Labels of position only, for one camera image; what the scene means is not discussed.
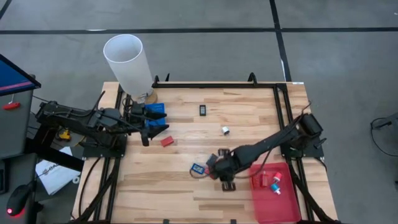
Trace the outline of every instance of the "red plastic bin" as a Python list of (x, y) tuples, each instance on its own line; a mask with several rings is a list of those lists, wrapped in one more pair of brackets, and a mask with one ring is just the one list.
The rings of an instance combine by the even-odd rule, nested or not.
[[(260, 164), (251, 166), (250, 174), (255, 173), (260, 166)], [(261, 187), (264, 170), (268, 187)], [(270, 187), (274, 183), (272, 178), (276, 172), (282, 174), (280, 182), (277, 183), (280, 188), (280, 195), (274, 193)], [(251, 178), (251, 189), (254, 213), (260, 224), (298, 222), (301, 220), (299, 205), (296, 201), (294, 186), (286, 163), (265, 164), (262, 171)]]

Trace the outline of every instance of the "screen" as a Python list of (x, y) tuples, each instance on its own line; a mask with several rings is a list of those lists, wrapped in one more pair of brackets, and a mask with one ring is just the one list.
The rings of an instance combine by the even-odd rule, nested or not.
[(8, 60), (0, 60), (0, 96), (31, 90), (39, 86), (27, 78), (28, 74), (14, 69)]

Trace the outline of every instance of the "monitor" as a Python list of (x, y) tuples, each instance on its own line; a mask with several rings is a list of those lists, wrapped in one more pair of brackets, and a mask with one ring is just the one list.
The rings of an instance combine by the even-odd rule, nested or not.
[(40, 88), (42, 85), (0, 54), (0, 96)]

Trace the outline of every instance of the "wooden table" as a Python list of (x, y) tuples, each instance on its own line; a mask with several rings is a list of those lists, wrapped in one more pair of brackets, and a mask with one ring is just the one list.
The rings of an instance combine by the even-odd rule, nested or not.
[[(119, 83), (106, 82), (99, 106), (113, 108)], [(308, 104), (303, 84), (287, 84), (294, 117)], [(235, 179), (237, 191), (222, 192), (219, 180), (193, 179), (188, 173), (193, 162), (205, 163), (219, 148), (234, 149), (254, 144), (280, 130), (272, 89), (268, 88), (156, 88), (158, 102), (165, 103), (169, 129), (160, 133), (149, 147), (141, 144), (138, 134), (129, 136), (126, 155), (121, 160), (112, 223), (257, 223), (254, 218), (249, 179)], [(286, 110), (282, 110), (287, 124)], [(207, 115), (199, 116), (199, 105), (206, 105)], [(221, 127), (228, 126), (229, 136)], [(167, 147), (160, 140), (172, 136)], [(261, 156), (255, 164), (264, 159)], [(95, 158), (88, 159), (81, 175), (73, 215), (78, 216), (80, 192)], [(104, 159), (91, 174), (83, 195), (83, 209), (98, 192)], [(284, 162), (280, 149), (272, 151), (267, 162)], [(328, 177), (315, 159), (304, 158), (310, 193), (326, 214), (337, 219)], [(299, 194), (302, 218), (305, 206)], [(101, 219), (105, 217), (105, 195)]]

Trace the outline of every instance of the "white tube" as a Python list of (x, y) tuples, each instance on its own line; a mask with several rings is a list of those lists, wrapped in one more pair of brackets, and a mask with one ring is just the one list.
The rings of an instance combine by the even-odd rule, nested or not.
[(104, 46), (104, 56), (123, 90), (132, 96), (152, 93), (152, 75), (144, 47), (138, 37), (121, 34)]

